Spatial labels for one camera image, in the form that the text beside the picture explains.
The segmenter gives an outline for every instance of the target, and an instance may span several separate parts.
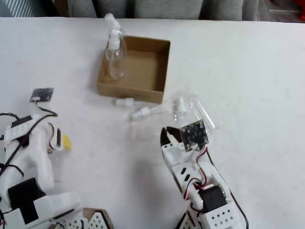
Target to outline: gray couch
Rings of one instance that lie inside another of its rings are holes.
[[[71,17],[254,21],[258,0],[68,0]]]

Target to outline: open cardboard box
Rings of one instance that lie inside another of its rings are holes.
[[[104,55],[97,81],[99,94],[162,103],[170,41],[126,36],[125,42],[126,75],[113,80],[108,75],[108,61]]]

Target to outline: white tablecloth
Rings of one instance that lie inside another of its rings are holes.
[[[305,24],[120,22],[129,35],[171,41],[165,100],[184,88],[215,114],[210,152],[250,228],[302,228]],[[28,115],[32,90],[55,88],[51,107],[73,141],[57,185],[106,209],[116,229],[174,228],[185,203],[159,135],[132,137],[132,109],[96,92],[104,20],[1,18],[0,31],[1,112]]]

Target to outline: clear plastic bottle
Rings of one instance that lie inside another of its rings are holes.
[[[109,63],[109,75],[117,80],[126,75],[126,45],[119,30],[112,30],[106,50]]]
[[[106,58],[109,63],[108,73],[111,78],[117,80],[126,75],[127,49],[124,40],[125,32],[111,13],[106,14],[105,19],[110,27],[106,49]]]

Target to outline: wire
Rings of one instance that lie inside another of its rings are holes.
[[[183,195],[183,199],[187,199],[187,194],[188,194],[187,191],[188,191],[189,185],[190,185],[190,183],[191,183],[192,180],[198,180],[198,181],[199,181],[199,184],[200,184],[200,185],[202,184],[200,179],[198,179],[198,178],[196,178],[196,177],[191,178],[190,181],[189,181],[189,183],[188,183],[187,186],[186,186],[186,189],[185,189],[185,192],[184,192],[184,195]]]
[[[214,162],[213,162],[213,160],[212,160],[212,158],[211,158],[211,155],[209,154],[209,151],[207,151],[207,154],[208,154],[208,157],[209,157],[209,160],[210,160],[211,164],[212,164],[212,165],[216,168],[216,170],[217,170],[217,167],[215,166],[215,164],[214,164]],[[248,221],[248,218],[247,218],[246,214],[244,213],[243,209],[242,209],[242,208],[240,207],[240,205],[238,204],[238,202],[237,202],[237,200],[236,200],[236,198],[235,198],[235,196],[233,195],[233,193],[232,193],[231,190],[230,190],[230,194],[231,194],[231,196],[232,196],[232,198],[233,198],[235,204],[237,205],[239,211],[241,212],[241,214],[242,214],[243,217],[244,217],[244,220],[245,220],[245,222],[246,222],[246,229],[249,229],[249,221]]]
[[[204,187],[206,185],[206,182],[207,182],[207,177],[206,177],[206,174],[205,172],[203,171],[203,169],[201,168],[201,166],[199,165],[198,163],[198,159],[203,156],[206,152],[208,151],[208,147],[204,147],[203,150],[202,150],[202,153],[196,158],[196,164],[198,165],[203,177],[204,177],[204,183],[201,187]]]
[[[3,169],[4,167],[13,167],[21,173],[22,177],[24,177],[23,171],[18,166],[16,166],[16,165],[5,165],[4,163],[0,163],[0,168]]]
[[[64,226],[64,225],[62,225],[61,223],[56,222],[56,224],[61,225],[61,227],[62,227],[63,229],[65,229],[65,226]]]
[[[13,118],[16,118],[17,120],[20,119],[17,115],[15,115],[13,113],[0,113],[0,116],[2,116],[2,115],[11,116]]]

